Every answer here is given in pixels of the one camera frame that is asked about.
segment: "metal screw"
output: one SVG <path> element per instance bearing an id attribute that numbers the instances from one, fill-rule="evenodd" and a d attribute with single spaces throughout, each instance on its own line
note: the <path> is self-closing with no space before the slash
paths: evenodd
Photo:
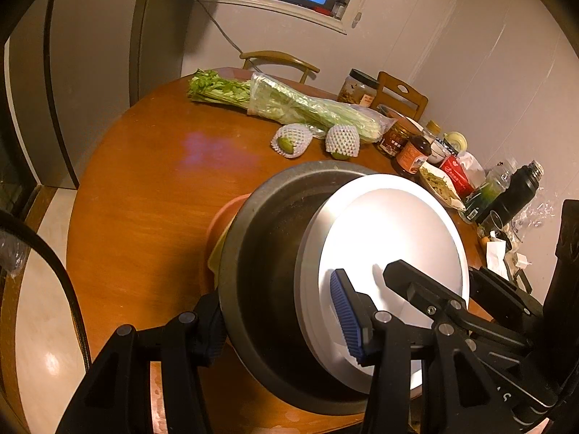
<path id="1" fill-rule="evenodd" d="M 122 324 L 120 327 L 117 328 L 117 335 L 127 336 L 131 331 L 132 327 L 130 324 Z"/>
<path id="2" fill-rule="evenodd" d="M 473 340 L 468 338 L 467 340 L 465 340 L 465 342 L 467 343 L 467 346 L 471 351 L 475 352 L 477 350 L 477 344 Z"/>
<path id="3" fill-rule="evenodd" d="M 191 323 L 195 321 L 195 314 L 193 312 L 183 312 L 179 315 L 179 321 L 181 323 Z"/>
<path id="4" fill-rule="evenodd" d="M 444 336 L 450 336 L 455 332 L 455 329 L 452 327 L 451 324 L 442 323 L 438 327 L 438 331 L 440 331 Z"/>
<path id="5" fill-rule="evenodd" d="M 374 313 L 374 318 L 377 321 L 380 321 L 380 323 L 388 323 L 390 320 L 392 320 L 392 315 L 390 315 L 387 311 L 380 311 Z"/>

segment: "plastic bag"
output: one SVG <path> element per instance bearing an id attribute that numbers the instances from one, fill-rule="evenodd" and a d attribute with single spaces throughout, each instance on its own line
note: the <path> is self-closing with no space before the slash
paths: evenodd
<path id="1" fill-rule="evenodd" d="M 374 119 L 380 125 L 382 135 L 384 135 L 385 132 L 390 130 L 390 127 L 392 127 L 396 123 L 396 119 L 388 117 L 387 115 L 384 115 L 381 112 L 374 111 L 374 109 L 370 109 L 369 107 L 360 106 L 359 104 L 348 104 L 348 106 L 350 106 L 352 109 L 356 109 L 363 115 L 368 116 L 370 119 Z"/>
<path id="2" fill-rule="evenodd" d="M 361 141 L 375 142 L 382 138 L 387 125 L 387 118 L 379 112 L 373 111 L 370 117 L 358 106 L 312 98 L 262 73 L 251 77 L 247 113 L 281 124 L 305 124 L 318 139 L 333 125 L 353 125 Z"/>
<path id="3" fill-rule="evenodd" d="M 521 242 L 530 229 L 541 227 L 546 220 L 555 217 L 555 201 L 545 199 L 544 191 L 545 188 L 539 187 L 535 197 L 511 220 L 511 230 Z"/>
<path id="4" fill-rule="evenodd" d="M 12 277 L 24 266 L 29 249 L 14 235 L 0 230 L 0 267 Z"/>
<path id="5" fill-rule="evenodd" d="M 461 152 L 456 156 L 456 159 L 467 174 L 468 182 L 476 189 L 485 182 L 485 170 L 482 168 L 478 160 L 469 152 Z"/>

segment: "black cable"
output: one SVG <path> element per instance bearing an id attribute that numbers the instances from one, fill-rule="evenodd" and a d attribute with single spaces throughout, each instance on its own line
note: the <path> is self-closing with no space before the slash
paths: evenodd
<path id="1" fill-rule="evenodd" d="M 243 50 L 241 50 L 239 48 L 239 46 L 233 42 L 233 40 L 231 39 L 231 37 L 229 37 L 225 31 L 221 28 L 221 26 L 219 25 L 219 23 L 215 20 L 215 18 L 212 16 L 212 14 L 209 12 L 209 10 L 205 7 L 205 5 L 203 3 L 201 3 L 199 0 L 195 0 L 197 3 L 199 3 L 201 5 L 201 8 L 203 8 L 203 11 L 205 11 L 205 13 L 207 13 L 207 16 L 209 16 L 209 19 L 213 21 L 213 24 L 215 25 L 215 27 L 217 29 L 219 29 L 219 32 L 222 34 L 223 37 L 225 37 L 225 40 L 227 40 L 228 43 L 231 44 L 231 46 L 238 51 L 240 54 L 243 53 Z M 254 69 L 256 69 L 257 72 L 263 73 L 259 67 L 257 65 L 255 65 L 255 63 L 253 63 L 251 60 L 249 61 L 251 63 L 251 66 L 253 66 Z"/>
<path id="2" fill-rule="evenodd" d="M 54 274 L 56 274 L 71 309 L 72 323 L 74 324 L 80 352 L 82 353 L 82 358 L 85 362 L 85 371 L 88 372 L 92 364 L 92 359 L 90 358 L 90 348 L 86 336 L 85 322 L 80 313 L 80 305 L 78 304 L 74 287 L 72 286 L 70 277 L 68 277 L 68 273 L 60 262 L 59 257 L 56 256 L 56 253 L 54 253 L 51 247 L 48 246 L 48 244 L 38 236 L 34 230 L 28 227 L 21 220 L 18 220 L 18 218 L 13 217 L 8 212 L 1 209 L 0 229 L 14 235 L 20 241 L 27 244 L 31 249 L 34 249 L 40 257 L 46 261 L 48 266 L 50 266 L 50 269 L 52 269 Z"/>

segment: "plastic bottle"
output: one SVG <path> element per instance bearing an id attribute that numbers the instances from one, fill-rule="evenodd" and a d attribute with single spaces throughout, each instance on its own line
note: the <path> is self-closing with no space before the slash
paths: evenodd
<path id="1" fill-rule="evenodd" d="M 487 207 L 479 220 L 484 220 L 490 211 L 494 210 L 504 224 L 509 223 L 535 197 L 542 175 L 543 168 L 535 160 L 528 165 L 521 166 L 511 176 L 511 183 L 507 190 Z"/>
<path id="2" fill-rule="evenodd" d="M 488 172 L 485 182 L 464 200 L 466 210 L 458 213 L 462 220 L 466 223 L 480 223 L 484 220 L 482 213 L 508 188 L 511 175 L 515 172 L 513 163 L 500 162 Z"/>

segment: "condiment bottle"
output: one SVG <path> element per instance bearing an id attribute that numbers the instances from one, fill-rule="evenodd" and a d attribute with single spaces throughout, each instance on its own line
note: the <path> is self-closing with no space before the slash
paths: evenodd
<path id="1" fill-rule="evenodd" d="M 422 135 L 413 135 L 408 139 L 402 151 L 392 159 L 394 170 L 405 178 L 411 178 L 432 154 L 427 139 Z"/>
<path id="2" fill-rule="evenodd" d="M 436 137 L 440 134 L 440 130 L 440 126 L 436 122 L 428 121 L 428 124 L 426 124 L 426 127 L 422 130 L 422 137 L 432 145 Z"/>
<path id="3" fill-rule="evenodd" d="M 535 197 L 542 175 L 543 168 L 535 160 L 521 166 L 512 174 L 507 190 L 487 207 L 478 220 L 483 221 L 494 210 L 504 224 L 509 223 Z"/>

